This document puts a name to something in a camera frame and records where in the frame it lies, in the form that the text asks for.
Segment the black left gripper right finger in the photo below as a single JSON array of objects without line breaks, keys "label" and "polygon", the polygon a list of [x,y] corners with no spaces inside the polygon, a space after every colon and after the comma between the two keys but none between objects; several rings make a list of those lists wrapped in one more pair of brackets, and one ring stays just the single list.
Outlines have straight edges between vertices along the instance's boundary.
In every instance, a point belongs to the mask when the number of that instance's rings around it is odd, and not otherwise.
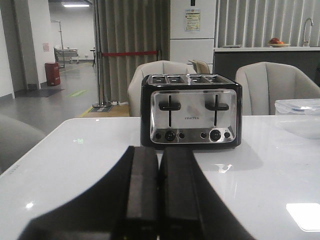
[{"label": "black left gripper right finger", "polygon": [[167,147],[159,170],[162,240],[252,240],[213,189],[192,150]]}]

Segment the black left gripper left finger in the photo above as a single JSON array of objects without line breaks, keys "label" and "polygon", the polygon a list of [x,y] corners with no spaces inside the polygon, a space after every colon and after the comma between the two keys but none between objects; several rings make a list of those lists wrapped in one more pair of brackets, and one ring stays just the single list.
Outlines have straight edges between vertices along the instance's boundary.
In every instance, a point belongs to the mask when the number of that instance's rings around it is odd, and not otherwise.
[{"label": "black left gripper left finger", "polygon": [[98,182],[32,219],[20,240],[155,240],[158,159],[154,148],[129,146]]}]

